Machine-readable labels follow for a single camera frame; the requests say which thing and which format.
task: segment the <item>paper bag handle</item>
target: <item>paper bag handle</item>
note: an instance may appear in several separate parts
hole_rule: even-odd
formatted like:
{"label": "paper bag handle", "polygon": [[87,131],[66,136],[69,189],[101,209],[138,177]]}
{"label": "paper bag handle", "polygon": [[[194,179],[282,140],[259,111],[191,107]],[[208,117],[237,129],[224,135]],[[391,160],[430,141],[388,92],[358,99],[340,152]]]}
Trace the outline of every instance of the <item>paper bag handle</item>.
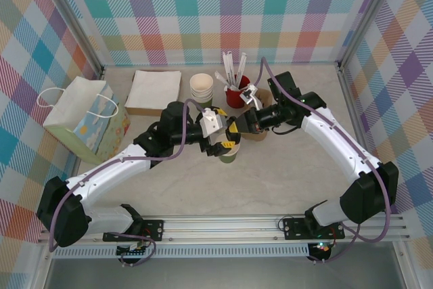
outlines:
{"label": "paper bag handle", "polygon": [[54,105],[52,105],[52,104],[49,104],[49,105],[40,105],[40,103],[39,103],[39,98],[42,96],[42,94],[44,94],[44,92],[46,92],[46,91],[51,91],[52,89],[59,89],[60,91],[65,91],[64,88],[59,88],[59,87],[50,87],[50,88],[47,88],[46,90],[42,91],[38,95],[38,97],[36,97],[36,104],[38,104],[39,107],[41,107],[41,108],[53,108],[54,107]]}
{"label": "paper bag handle", "polygon": [[97,94],[96,96],[101,96],[101,97],[103,97],[105,99],[108,99],[110,102],[112,102],[116,106],[116,112],[113,113],[112,115],[109,115],[109,116],[99,115],[99,114],[96,114],[96,113],[93,113],[93,112],[90,112],[90,111],[87,111],[87,113],[92,114],[94,116],[97,116],[98,118],[112,118],[113,116],[116,116],[119,113],[119,107],[117,106],[116,103],[114,103],[114,101],[111,98],[108,98],[108,97],[106,97],[104,95],[101,95],[101,94]]}

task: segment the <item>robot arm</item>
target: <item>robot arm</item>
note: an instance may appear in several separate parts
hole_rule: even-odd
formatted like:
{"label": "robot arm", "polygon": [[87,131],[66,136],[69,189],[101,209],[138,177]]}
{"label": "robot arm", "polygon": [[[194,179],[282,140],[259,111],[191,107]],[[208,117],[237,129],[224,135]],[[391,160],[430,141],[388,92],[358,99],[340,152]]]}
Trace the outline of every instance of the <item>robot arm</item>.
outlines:
{"label": "robot arm", "polygon": [[[276,79],[289,95],[315,109],[326,119],[332,121],[333,125],[329,126],[320,116],[311,114],[309,110],[290,101],[281,93],[274,81],[268,79],[277,103],[263,109],[255,105],[239,116],[231,124],[229,130],[232,133],[260,133],[271,127],[278,127],[282,123],[288,123],[311,135],[341,168],[350,184],[349,188],[341,198],[319,203],[305,212],[304,222],[308,232],[315,236],[324,227],[346,220],[362,223],[384,210],[382,191],[372,169],[366,164],[367,160],[376,167],[376,171],[385,183],[390,203],[393,204],[398,180],[398,169],[395,165],[392,162],[383,164],[362,148],[341,127],[330,109],[326,107],[326,103],[316,93],[301,94],[289,72],[277,75]],[[242,98],[246,103],[256,103],[256,100],[252,98],[256,91],[254,88],[254,85],[250,85],[244,92]],[[355,144],[366,158],[362,159],[357,154],[357,151],[337,132],[336,127]]]}
{"label": "robot arm", "polygon": [[[54,239],[59,246],[75,243],[84,235],[116,232],[138,236],[142,234],[143,219],[129,205],[112,209],[98,209],[93,205],[107,191],[128,178],[145,172],[161,162],[146,158],[168,158],[173,148],[182,142],[183,103],[172,102],[161,113],[161,118],[149,129],[134,139],[121,153],[94,169],[71,177],[63,182],[59,177],[50,179],[45,185],[37,216],[47,229],[51,228],[53,216],[61,199],[72,189],[55,221]],[[219,108],[207,108],[199,113],[193,123],[187,110],[185,143],[199,143],[208,156],[220,156],[239,143],[240,135],[226,131],[228,141],[211,144],[209,136],[226,129],[234,118]]]}

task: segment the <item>stack of napkins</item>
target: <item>stack of napkins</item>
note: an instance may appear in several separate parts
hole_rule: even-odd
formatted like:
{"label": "stack of napkins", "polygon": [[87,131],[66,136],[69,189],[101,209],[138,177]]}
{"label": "stack of napkins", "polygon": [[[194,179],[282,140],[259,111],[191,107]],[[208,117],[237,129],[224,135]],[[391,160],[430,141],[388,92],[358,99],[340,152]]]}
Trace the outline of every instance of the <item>stack of napkins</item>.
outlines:
{"label": "stack of napkins", "polygon": [[170,102],[177,101],[180,88],[180,71],[137,70],[125,108],[131,115],[160,116]]}

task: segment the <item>black cable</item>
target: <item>black cable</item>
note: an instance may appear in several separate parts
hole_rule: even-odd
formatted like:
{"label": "black cable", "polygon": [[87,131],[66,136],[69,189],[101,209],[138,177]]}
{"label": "black cable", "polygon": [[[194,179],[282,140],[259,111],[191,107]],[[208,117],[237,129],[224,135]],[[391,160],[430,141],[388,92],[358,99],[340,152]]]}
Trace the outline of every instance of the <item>black cable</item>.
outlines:
{"label": "black cable", "polygon": [[289,133],[295,131],[297,128],[298,128],[298,127],[294,127],[293,129],[290,129],[290,130],[287,130],[287,131],[284,131],[284,132],[277,132],[277,131],[275,131],[275,130],[274,130],[275,127],[272,127],[271,130],[272,130],[272,132],[274,132],[274,134],[276,134],[276,135],[288,135]]}
{"label": "black cable", "polygon": [[284,229],[281,229],[281,227],[279,226],[279,223],[281,223],[281,220],[283,220],[283,219],[286,218],[286,217],[294,218],[292,215],[285,215],[285,216],[283,216],[283,217],[278,221],[278,223],[277,223],[277,227],[278,227],[278,229],[279,229],[280,231],[282,231],[282,232],[284,232]]}

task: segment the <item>green cup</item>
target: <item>green cup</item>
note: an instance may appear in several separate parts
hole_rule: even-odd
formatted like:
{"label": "green cup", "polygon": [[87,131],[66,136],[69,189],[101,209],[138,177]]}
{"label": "green cup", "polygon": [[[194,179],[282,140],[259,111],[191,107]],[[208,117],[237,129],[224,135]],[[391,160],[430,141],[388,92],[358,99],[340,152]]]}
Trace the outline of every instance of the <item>green cup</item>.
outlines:
{"label": "green cup", "polygon": [[212,98],[210,100],[208,100],[207,102],[204,102],[204,103],[198,102],[198,104],[203,108],[209,108],[212,106]]}
{"label": "green cup", "polygon": [[[223,141],[227,141],[227,137],[225,136],[225,134],[219,135],[215,142],[223,142]],[[224,162],[225,164],[230,164],[236,159],[236,155],[240,147],[241,145],[240,143],[238,143],[225,155],[218,156],[219,160],[221,162]]]}

